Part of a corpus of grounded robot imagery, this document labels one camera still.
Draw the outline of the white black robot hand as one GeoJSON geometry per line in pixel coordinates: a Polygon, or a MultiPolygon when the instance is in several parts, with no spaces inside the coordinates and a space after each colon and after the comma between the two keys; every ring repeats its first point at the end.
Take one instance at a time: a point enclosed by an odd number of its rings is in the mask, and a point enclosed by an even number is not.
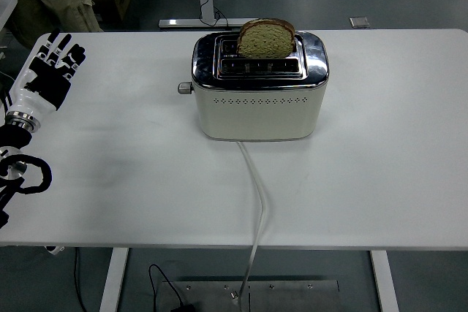
{"type": "Polygon", "coordinates": [[[71,79],[86,59],[85,48],[78,43],[71,45],[71,40],[71,34],[56,29],[33,51],[32,60],[10,90],[10,111],[38,119],[60,108],[71,79]]]}

